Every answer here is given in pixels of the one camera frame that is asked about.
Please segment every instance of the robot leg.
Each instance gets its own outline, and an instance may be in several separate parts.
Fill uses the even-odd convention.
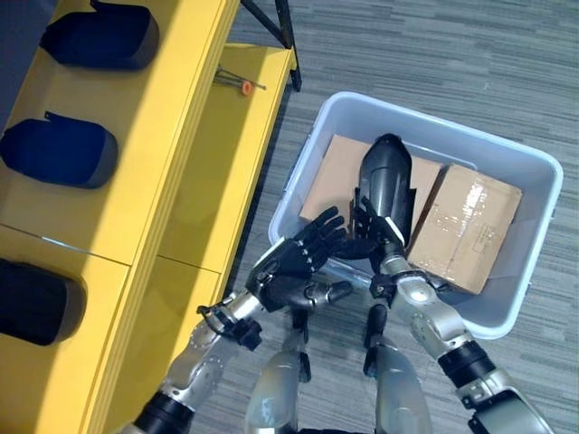
[[[295,330],[282,351],[271,357],[253,389],[245,413],[245,434],[298,432],[298,386],[311,376],[304,349],[304,333]]]
[[[364,373],[376,378],[376,434],[432,434],[430,413],[416,371],[396,345],[382,335],[385,307],[368,316]],[[381,317],[383,324],[376,317]]]

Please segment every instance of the floor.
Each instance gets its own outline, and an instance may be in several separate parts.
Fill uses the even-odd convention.
[[[261,0],[271,16],[273,2]],[[320,104],[352,90],[543,149],[565,171],[563,191],[512,332],[483,342],[552,423],[577,432],[578,3],[557,0],[291,0],[301,93],[290,92],[247,223],[231,280],[241,290],[269,248],[268,225]],[[275,44],[240,10],[231,39]],[[375,386],[362,374],[369,294],[355,293],[312,318],[313,380],[300,389],[300,426],[373,432]],[[260,368],[280,348],[285,314],[261,322],[263,344],[240,351],[193,432],[241,433]],[[434,432],[468,433],[469,413],[408,331],[389,336],[413,360]]]

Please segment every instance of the white plastic bin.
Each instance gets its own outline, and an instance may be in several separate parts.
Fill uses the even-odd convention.
[[[270,242],[293,236],[305,225],[299,212],[334,134],[374,143],[387,132],[400,136],[413,155],[456,162],[522,190],[517,214],[482,293],[444,296],[475,336],[506,335],[517,319],[563,182],[563,169],[545,152],[378,99],[340,92],[318,113],[271,220]],[[372,277],[367,261],[331,259],[322,271],[363,288]]]

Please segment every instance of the shelf compartment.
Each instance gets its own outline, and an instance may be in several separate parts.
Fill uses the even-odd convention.
[[[100,123],[118,140],[111,181],[88,191],[44,184],[0,163],[0,224],[132,264],[160,197],[171,197],[239,7],[235,0],[123,0],[157,19],[156,58],[142,71],[63,66],[38,49],[8,126],[45,110]],[[61,0],[53,20],[89,11],[87,0]]]
[[[157,258],[120,368],[104,430],[136,418],[153,396],[172,360],[201,320],[196,309],[214,297],[219,275]]]
[[[293,50],[225,46],[221,65],[267,89],[212,86],[160,255],[227,278],[294,61]]]
[[[81,278],[87,306],[74,335],[39,346],[0,335],[3,432],[80,432],[128,267],[0,226],[0,257]]]

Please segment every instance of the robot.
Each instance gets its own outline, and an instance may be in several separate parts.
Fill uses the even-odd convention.
[[[334,256],[369,259],[375,276],[370,291],[438,362],[456,387],[474,434],[553,434],[545,418],[497,368],[466,329],[457,311],[439,300],[422,270],[407,262],[414,191],[412,160],[399,137],[379,137],[360,169],[353,201],[352,239],[344,218],[330,208],[290,239],[282,239],[256,263],[241,294],[199,307],[203,321],[169,367],[157,392],[120,434],[185,434],[195,413],[216,387],[239,346],[261,342],[259,316],[292,309],[293,332],[263,369],[245,417],[246,434],[348,434],[298,427],[300,382],[311,377],[306,353],[308,315],[352,293],[345,281],[327,283],[319,269]],[[410,361],[383,335],[384,305],[368,315],[364,372],[377,381],[376,434],[432,434],[430,413]]]

